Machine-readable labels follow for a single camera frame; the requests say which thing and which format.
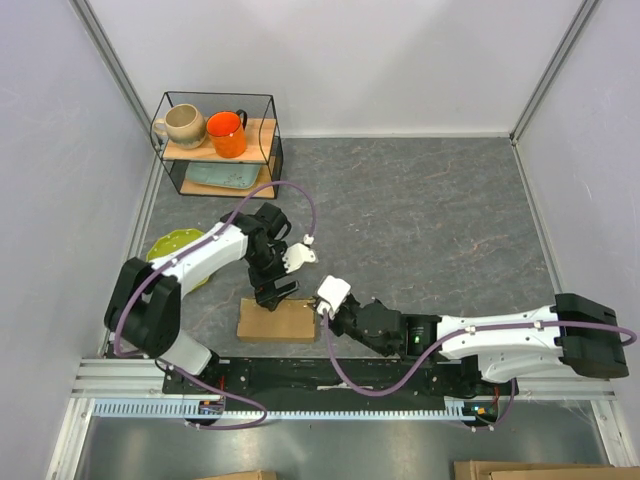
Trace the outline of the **brown cardboard express box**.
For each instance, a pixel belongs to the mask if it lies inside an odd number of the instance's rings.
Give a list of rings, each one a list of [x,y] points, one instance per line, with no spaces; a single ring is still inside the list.
[[[243,298],[237,338],[245,343],[314,343],[316,320],[311,300],[285,299],[274,311],[269,311],[254,299]]]

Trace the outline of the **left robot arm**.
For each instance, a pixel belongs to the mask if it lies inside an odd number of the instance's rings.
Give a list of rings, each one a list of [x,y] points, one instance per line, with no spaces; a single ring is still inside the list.
[[[208,393],[219,382],[219,356],[181,327],[181,303],[186,294],[224,266],[244,260],[256,303],[273,311],[298,289],[296,281],[280,287],[288,275],[285,237],[291,223],[282,210],[263,204],[254,214],[238,214],[222,233],[218,222],[209,232],[154,262],[131,258],[122,266],[109,301],[105,327],[111,332],[125,307],[143,282],[143,296],[126,316],[121,338],[154,359],[185,371],[185,382],[198,393]]]

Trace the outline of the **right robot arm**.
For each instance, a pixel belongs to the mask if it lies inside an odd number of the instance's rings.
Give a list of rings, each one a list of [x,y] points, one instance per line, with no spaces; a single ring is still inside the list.
[[[573,293],[556,295],[552,305],[484,317],[404,314],[379,300],[362,305],[352,294],[335,301],[318,297],[314,307],[335,335],[409,361],[411,373],[429,360],[474,358],[457,371],[460,386],[473,394],[559,367],[586,378],[624,378],[624,350],[637,340],[618,325],[614,310]]]

